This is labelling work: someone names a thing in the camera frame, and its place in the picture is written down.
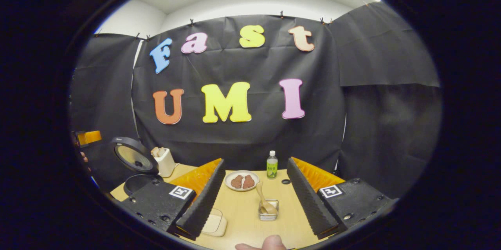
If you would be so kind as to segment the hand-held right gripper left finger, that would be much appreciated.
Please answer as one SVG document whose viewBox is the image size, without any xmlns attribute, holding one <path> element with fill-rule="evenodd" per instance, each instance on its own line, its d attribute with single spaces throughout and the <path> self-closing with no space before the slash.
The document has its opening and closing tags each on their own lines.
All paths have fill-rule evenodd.
<svg viewBox="0 0 501 250">
<path fill-rule="evenodd" d="M 208 162 L 170 182 L 154 179 L 124 207 L 159 229 L 195 240 L 211 213 L 225 177 L 224 160 Z"/>
</svg>

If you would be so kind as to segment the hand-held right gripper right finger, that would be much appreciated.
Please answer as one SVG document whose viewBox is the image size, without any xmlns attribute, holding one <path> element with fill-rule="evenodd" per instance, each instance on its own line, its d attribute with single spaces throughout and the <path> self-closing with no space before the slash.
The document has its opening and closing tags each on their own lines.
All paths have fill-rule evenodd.
<svg viewBox="0 0 501 250">
<path fill-rule="evenodd" d="M 287 175 L 319 239 L 365 223 L 393 204 L 360 178 L 343 180 L 295 157 L 288 159 Z"/>
</svg>

